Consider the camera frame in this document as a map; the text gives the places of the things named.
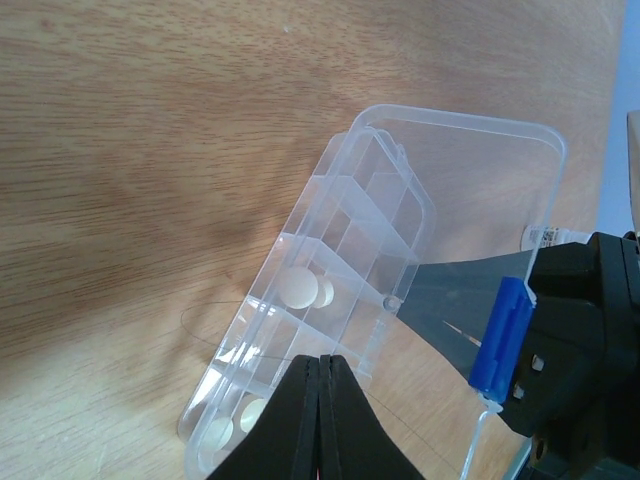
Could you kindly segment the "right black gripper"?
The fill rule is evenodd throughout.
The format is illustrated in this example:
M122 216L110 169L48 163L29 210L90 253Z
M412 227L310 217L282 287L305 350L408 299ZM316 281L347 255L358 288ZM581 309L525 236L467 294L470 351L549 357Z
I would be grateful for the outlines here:
M468 379L502 279L523 279L530 251L408 264L396 317ZM535 470L639 467L639 247L595 233L542 249L537 296L500 414L533 441Z

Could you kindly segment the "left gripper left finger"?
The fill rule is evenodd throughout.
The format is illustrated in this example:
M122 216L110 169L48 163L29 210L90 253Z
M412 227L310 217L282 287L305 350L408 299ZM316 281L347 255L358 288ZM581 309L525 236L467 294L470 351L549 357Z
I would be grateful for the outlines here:
M211 479L318 477L319 360L298 355L246 438Z

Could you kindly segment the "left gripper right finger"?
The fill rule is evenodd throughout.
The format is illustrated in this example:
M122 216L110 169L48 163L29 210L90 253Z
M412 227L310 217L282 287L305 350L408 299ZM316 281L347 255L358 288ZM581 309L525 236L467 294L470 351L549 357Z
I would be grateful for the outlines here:
M319 360L318 470L321 479L421 479L384 430L346 359Z

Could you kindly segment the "clear plastic pill organizer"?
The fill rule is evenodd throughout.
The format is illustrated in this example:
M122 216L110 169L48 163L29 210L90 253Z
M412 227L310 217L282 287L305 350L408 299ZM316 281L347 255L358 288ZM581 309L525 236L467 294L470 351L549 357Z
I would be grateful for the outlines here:
M225 342L248 337L238 319L247 297L275 305L276 279L291 267L334 288L327 306L291 313L303 335L292 351L344 357L386 427L416 414L411 430L424 442L430 476L457 477L486 397L396 317L401 282L417 258L524 252L525 227L550 218L566 157L562 137L540 124L399 105L359 114L330 140L215 344L178 424L186 477L207 477L243 440L222 458L200 452L219 378L213 360Z

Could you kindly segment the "small white pill bottle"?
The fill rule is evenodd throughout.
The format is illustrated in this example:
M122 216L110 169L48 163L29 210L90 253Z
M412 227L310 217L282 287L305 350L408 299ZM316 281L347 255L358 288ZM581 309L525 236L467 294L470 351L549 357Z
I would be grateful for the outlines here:
M521 236L520 250L528 251L533 250L536 246L547 248L568 243L587 244L591 236L591 233L562 227L528 225Z

